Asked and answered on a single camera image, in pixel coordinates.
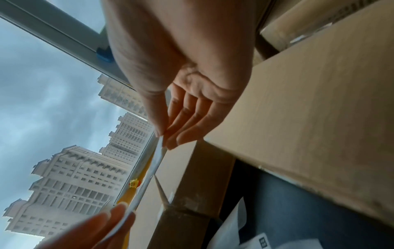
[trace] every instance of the blue clip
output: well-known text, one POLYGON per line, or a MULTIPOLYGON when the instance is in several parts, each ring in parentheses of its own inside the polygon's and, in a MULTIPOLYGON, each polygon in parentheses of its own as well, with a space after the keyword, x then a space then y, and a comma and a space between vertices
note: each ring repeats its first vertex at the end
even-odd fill
POLYGON ((107 49, 98 48, 96 51, 97 58, 105 62, 112 63, 115 61, 114 55, 112 54, 111 48, 108 46, 107 49))

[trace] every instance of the finger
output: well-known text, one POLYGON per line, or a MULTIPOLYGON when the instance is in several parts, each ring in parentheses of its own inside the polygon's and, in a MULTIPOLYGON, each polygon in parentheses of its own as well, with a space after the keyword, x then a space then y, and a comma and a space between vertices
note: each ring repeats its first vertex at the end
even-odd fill
POLYGON ((84 243, 83 248, 92 248, 97 243, 99 243, 115 226, 119 223, 119 221, 123 218, 128 204, 125 202, 121 202, 116 205, 111 210, 111 218, 97 234, 95 234, 90 240, 84 243))
POLYGON ((124 239, 134 224, 135 213, 131 213, 122 227, 110 238, 94 247, 94 249, 120 249, 123 246, 124 239))
POLYGON ((178 146, 176 138, 178 137, 179 134, 181 134, 183 131, 189 129, 190 127, 193 127, 195 124, 197 124, 209 111, 209 108, 211 107, 212 101, 199 98, 196 104, 196 111, 194 112, 193 116, 186 122, 186 124, 176 131, 168 140, 167 140, 167 149, 172 150, 178 146))
POLYGON ((168 107, 168 125, 176 119, 183 108, 183 99, 185 97, 185 90, 176 84, 171 84, 171 102, 168 107))
POLYGON ((157 137, 164 134, 168 127, 167 103, 164 92, 159 94, 141 94, 150 122, 155 126, 157 137))
POLYGON ((186 93, 183 99, 183 108, 178 116, 167 129, 163 138, 163 146, 167 146, 167 139, 177 132, 182 126, 191 118, 196 110, 197 98, 191 94, 186 93))
POLYGON ((204 138, 205 135, 207 135, 211 130, 223 122, 233 106, 234 103, 212 103, 205 117, 203 117, 194 126, 179 134, 179 136, 176 138, 177 145, 179 146, 181 144, 204 138))
POLYGON ((110 214, 102 212, 90 217, 89 219, 74 225, 66 232, 56 235, 46 241, 42 248, 77 248, 75 242, 81 244, 97 234, 110 219, 110 214))

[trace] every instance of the sky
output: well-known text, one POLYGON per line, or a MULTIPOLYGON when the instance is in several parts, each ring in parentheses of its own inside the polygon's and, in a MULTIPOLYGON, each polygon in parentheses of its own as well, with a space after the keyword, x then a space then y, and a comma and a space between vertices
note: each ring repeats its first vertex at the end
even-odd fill
MULTIPOLYGON (((99 0, 52 0, 55 6, 102 29, 99 0)), ((108 144, 117 118, 125 113, 100 99, 100 73, 75 58, 0 19, 0 211, 28 199, 37 162, 78 145, 98 152, 108 144)), ((32 249, 40 237, 4 231, 0 247, 32 249)))

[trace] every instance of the high-rise building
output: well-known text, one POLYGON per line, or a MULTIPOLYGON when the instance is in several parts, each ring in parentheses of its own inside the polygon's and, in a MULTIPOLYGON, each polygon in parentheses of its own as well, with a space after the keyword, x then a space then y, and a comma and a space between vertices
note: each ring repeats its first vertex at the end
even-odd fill
POLYGON ((110 132, 110 142, 100 153, 110 158, 134 165, 153 134, 153 125, 130 113, 118 118, 116 131, 110 132))
POLYGON ((142 105, 141 98, 136 91, 104 74, 98 78, 98 83, 103 85, 99 96, 126 111, 148 120, 148 114, 142 105))
POLYGON ((50 237, 67 226, 96 214, 107 200, 115 201, 131 167, 78 146, 64 148, 39 162, 32 174, 42 178, 29 190, 29 200, 5 209, 6 230, 50 237))

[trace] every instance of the glass pane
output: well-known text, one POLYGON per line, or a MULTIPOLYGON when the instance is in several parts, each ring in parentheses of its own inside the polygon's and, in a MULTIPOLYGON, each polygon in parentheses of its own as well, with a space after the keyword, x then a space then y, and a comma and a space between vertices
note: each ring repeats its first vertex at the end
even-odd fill
POLYGON ((105 19, 100 0, 46 0, 74 17, 89 28, 100 33, 105 19))
POLYGON ((0 245, 32 249, 115 201, 153 126, 130 88, 3 19, 0 37, 0 245))

